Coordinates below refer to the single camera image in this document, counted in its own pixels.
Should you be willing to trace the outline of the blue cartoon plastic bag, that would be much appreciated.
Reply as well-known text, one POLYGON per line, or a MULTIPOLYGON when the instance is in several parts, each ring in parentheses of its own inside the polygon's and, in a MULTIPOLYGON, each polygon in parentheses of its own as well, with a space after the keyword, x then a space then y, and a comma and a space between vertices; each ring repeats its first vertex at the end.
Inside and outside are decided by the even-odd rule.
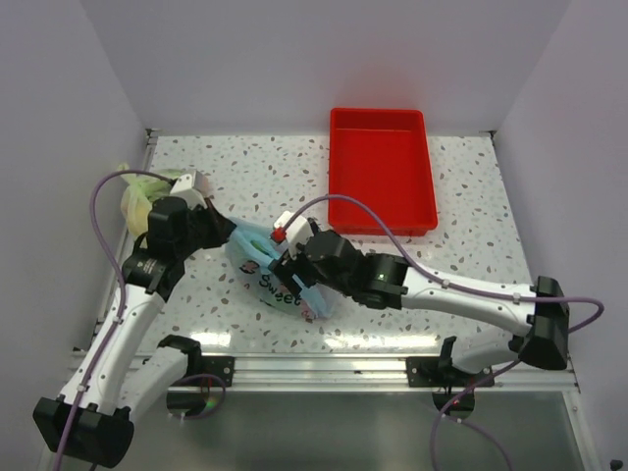
POLYGON ((235 229, 225 245, 225 253, 236 278, 252 296, 274 309, 306 320, 332 316, 338 297, 330 289, 321 286, 307 288, 294 276, 301 288, 299 295, 294 295, 270 271, 270 264, 283 253, 283 247, 271 241, 270 229, 236 218, 232 222, 235 229))

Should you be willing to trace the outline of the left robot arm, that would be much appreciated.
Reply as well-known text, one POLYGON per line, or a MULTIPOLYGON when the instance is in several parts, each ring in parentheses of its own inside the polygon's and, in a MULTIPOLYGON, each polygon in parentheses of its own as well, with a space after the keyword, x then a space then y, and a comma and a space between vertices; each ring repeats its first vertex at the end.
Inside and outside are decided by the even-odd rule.
POLYGON ((130 448, 138 418, 168 387, 202 380, 227 386, 207 372, 199 341, 176 335, 162 339, 133 375, 128 370, 183 278, 185 260, 225 245, 235 228, 210 201, 191 208, 168 196, 153 205, 148 231, 119 268, 112 311, 82 363, 56 397, 43 397, 34 407, 35 425, 58 458, 114 468, 130 448))

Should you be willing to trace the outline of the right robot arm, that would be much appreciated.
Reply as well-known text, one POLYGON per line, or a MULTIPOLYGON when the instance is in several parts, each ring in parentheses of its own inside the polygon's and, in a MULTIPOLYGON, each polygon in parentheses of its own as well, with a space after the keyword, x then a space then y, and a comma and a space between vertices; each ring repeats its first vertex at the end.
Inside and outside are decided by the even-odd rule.
POLYGON ((293 295, 324 286, 370 309, 432 310, 489 325, 472 340, 445 339, 438 358, 419 367, 434 386, 467 386, 507 362, 547 371, 568 364, 569 308, 552 278, 528 286, 439 274, 404 254, 365 254, 333 231, 292 237, 275 229, 271 239, 287 248, 269 268, 293 295))

